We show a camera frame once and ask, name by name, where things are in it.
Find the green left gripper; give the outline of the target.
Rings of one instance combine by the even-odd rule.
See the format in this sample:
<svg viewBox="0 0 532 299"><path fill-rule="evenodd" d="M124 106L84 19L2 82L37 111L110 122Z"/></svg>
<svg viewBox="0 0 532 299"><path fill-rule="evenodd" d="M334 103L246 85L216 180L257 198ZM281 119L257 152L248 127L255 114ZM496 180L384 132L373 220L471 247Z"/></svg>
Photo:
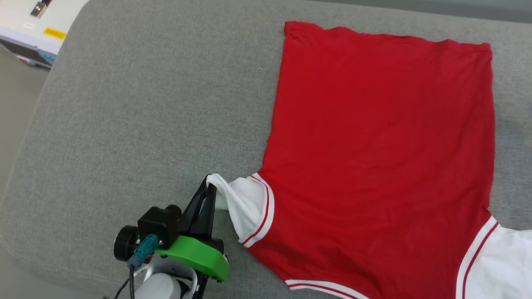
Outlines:
<svg viewBox="0 0 532 299"><path fill-rule="evenodd" d="M216 193L217 188L207 186L207 178L204 178L179 219L179 233L205 240L212 238ZM216 240L207 244L190 236L178 236L165 250L158 248L162 242L155 235L148 235L141 242L138 228L126 225L114 240L113 254L126 265L133 264L135 270L146 265L145 281L154 274L162 273L193 283L208 279L226 282L230 266L224 255L224 245Z"/></svg>

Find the red and white t-shirt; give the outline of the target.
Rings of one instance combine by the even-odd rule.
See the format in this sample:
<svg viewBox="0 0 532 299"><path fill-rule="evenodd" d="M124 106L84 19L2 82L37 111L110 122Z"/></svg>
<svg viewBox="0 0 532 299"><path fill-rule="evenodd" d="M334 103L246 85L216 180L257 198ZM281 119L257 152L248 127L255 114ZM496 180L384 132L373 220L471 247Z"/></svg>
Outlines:
<svg viewBox="0 0 532 299"><path fill-rule="evenodd" d="M239 242L292 291L532 299L532 229L489 212L492 49L286 22L261 169L227 182Z"/></svg>

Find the grey fabric sofa cushion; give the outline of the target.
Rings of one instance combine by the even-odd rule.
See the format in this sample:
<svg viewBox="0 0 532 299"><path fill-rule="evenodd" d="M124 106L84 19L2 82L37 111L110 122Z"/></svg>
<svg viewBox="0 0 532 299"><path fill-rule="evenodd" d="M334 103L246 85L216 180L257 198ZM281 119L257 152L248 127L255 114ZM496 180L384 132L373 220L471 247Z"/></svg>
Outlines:
<svg viewBox="0 0 532 299"><path fill-rule="evenodd" d="M118 231L184 208L205 174L261 166L286 21L493 51L490 210L532 229L532 23L308 0L89 0L48 74L0 200L0 246L28 274L113 297Z"/></svg>

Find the white equipment box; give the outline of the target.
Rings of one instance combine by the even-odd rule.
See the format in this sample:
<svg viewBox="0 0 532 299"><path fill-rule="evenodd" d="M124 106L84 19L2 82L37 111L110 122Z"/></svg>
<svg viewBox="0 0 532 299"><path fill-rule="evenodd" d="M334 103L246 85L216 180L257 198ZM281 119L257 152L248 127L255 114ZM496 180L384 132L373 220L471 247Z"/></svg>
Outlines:
<svg viewBox="0 0 532 299"><path fill-rule="evenodd" d="M89 0L52 0L40 19L30 15L38 0L0 0L0 48L29 66L50 69L64 40L43 34L45 28L68 33Z"/></svg>

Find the white partition panel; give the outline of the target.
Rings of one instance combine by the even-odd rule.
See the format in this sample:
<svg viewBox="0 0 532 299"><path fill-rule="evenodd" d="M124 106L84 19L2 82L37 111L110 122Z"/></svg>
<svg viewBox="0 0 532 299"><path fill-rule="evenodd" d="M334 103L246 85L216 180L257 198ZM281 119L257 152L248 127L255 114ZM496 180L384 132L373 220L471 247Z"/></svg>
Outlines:
<svg viewBox="0 0 532 299"><path fill-rule="evenodd" d="M532 0L315 0L403 11L532 23Z"/></svg>

